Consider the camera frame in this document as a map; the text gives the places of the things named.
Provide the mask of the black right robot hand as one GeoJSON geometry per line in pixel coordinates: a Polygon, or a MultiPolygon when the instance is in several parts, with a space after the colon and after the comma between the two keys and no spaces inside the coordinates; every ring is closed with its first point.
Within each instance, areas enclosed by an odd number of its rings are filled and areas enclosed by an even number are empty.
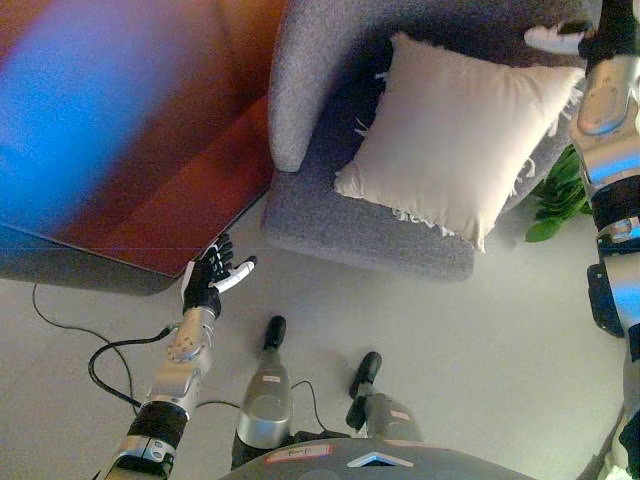
{"type": "Polygon", "coordinates": [[[616,55],[639,55],[639,2],[602,1],[597,22],[565,21],[535,26],[524,33],[525,43],[537,50],[577,55],[590,62],[616,55]]]}

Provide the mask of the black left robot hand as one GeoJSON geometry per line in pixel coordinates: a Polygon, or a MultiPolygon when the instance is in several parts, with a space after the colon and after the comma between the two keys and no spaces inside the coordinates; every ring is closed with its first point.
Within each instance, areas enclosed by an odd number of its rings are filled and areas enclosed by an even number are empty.
{"type": "Polygon", "coordinates": [[[203,309],[215,319],[220,316],[221,294],[245,280],[258,263],[256,256],[250,256],[234,266],[233,257],[230,235],[223,233],[202,255],[188,263],[181,287],[184,313],[203,309]]]}

